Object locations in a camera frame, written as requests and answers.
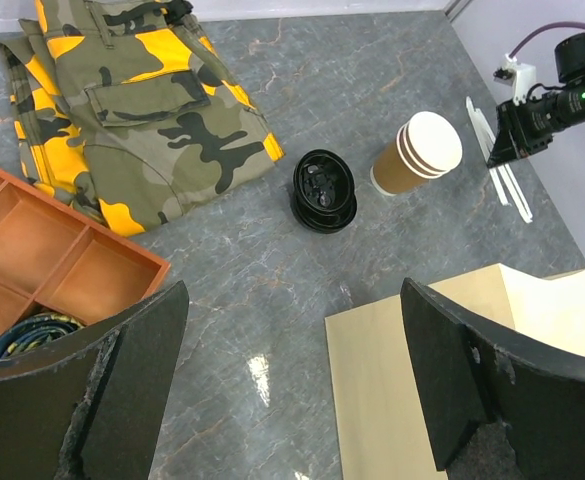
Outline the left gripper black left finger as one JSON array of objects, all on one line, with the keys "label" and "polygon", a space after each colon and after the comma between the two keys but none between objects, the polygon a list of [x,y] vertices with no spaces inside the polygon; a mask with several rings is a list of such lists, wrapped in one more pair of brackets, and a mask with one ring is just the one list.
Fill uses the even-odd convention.
[{"label": "left gripper black left finger", "polygon": [[147,478],[188,309],[177,282],[0,362],[0,479]]}]

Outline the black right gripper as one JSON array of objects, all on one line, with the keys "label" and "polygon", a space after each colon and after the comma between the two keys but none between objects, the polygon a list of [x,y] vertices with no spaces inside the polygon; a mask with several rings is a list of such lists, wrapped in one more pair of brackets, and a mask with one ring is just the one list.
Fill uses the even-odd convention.
[{"label": "black right gripper", "polygon": [[500,104],[496,108],[497,135],[487,166],[497,168],[547,149],[553,135],[566,128],[559,114],[560,99],[559,93],[548,92],[523,105],[515,105],[512,100]]}]

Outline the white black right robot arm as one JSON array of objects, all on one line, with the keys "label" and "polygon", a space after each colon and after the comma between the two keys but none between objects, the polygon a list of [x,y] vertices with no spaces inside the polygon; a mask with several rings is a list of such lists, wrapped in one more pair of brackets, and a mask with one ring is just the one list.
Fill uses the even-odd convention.
[{"label": "white black right robot arm", "polygon": [[541,27],[524,40],[552,28],[577,28],[581,32],[554,49],[558,83],[545,85],[536,79],[536,68],[504,56],[494,79],[512,87],[512,98],[497,106],[498,131],[487,160],[490,168],[528,158],[546,150],[553,135],[585,123],[585,24],[558,22]]}]

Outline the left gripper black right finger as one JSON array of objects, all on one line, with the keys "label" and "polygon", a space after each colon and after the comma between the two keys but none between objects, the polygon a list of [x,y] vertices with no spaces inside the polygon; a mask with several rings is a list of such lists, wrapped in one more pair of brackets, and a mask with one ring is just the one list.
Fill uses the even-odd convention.
[{"label": "left gripper black right finger", "polygon": [[403,326],[437,470],[501,420],[527,479],[585,479],[585,357],[404,280]]}]

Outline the brown paper bag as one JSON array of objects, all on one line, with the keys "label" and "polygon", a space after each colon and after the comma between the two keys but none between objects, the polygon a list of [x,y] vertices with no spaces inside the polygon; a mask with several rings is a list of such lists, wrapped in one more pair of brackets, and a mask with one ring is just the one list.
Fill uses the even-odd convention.
[{"label": "brown paper bag", "polygon": [[[585,357],[585,269],[538,278],[494,264],[427,287],[517,333]],[[325,326],[346,478],[446,479],[477,432],[495,424],[503,429],[506,450],[516,463],[505,424],[498,420],[481,425],[454,462],[437,470],[400,293],[330,316]]]}]

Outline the stack of paper cups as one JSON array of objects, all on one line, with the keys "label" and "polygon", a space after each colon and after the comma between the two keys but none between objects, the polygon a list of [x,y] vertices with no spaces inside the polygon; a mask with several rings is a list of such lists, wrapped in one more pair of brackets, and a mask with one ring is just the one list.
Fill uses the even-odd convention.
[{"label": "stack of paper cups", "polygon": [[453,125],[437,113],[422,111],[400,127],[371,167],[370,179],[382,195],[396,196],[450,173],[462,156]]}]

